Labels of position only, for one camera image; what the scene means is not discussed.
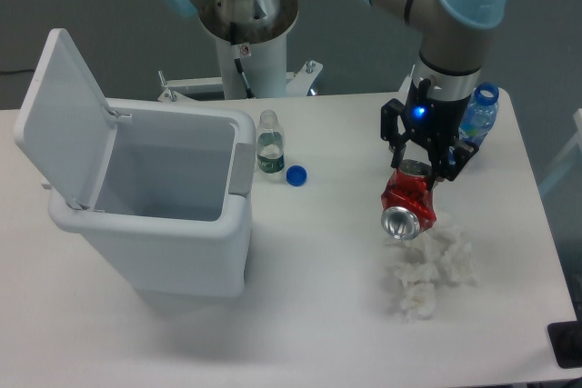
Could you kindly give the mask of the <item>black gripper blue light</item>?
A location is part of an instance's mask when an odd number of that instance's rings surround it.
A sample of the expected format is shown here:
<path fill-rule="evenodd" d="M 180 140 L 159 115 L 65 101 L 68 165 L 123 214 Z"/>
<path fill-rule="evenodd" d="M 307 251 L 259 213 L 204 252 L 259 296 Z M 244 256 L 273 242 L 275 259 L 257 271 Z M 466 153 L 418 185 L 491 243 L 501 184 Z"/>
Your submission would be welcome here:
<path fill-rule="evenodd" d="M 409 139 L 427 151 L 431 167 L 427 190 L 432 191 L 439 181 L 454 181 L 479 151 L 475 143 L 457 137 L 468 101 L 468 95 L 456 101 L 438 101 L 411 82 L 405 105 L 396 98 L 384 104 L 380 110 L 380 137 L 388 142 L 392 153 L 390 166 L 397 169 L 405 155 L 407 139 L 398 127 L 404 111 L 403 124 Z"/>

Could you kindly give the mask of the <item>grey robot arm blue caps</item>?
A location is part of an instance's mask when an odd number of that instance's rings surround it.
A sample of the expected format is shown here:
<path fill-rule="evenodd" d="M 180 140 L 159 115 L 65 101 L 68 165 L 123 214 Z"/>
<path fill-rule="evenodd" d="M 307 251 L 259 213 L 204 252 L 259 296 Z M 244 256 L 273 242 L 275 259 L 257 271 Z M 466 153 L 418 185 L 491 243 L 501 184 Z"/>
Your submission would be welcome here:
<path fill-rule="evenodd" d="M 228 99 L 286 93 L 286 35 L 297 0 L 166 0 L 180 15 L 197 15 L 216 41 Z M 477 153 L 458 128 L 500 25 L 507 0 L 362 0 L 399 16 L 422 35 L 406 101 L 381 110 L 381 138 L 398 167 L 408 143 L 427 154 L 432 181 L 452 181 Z"/>

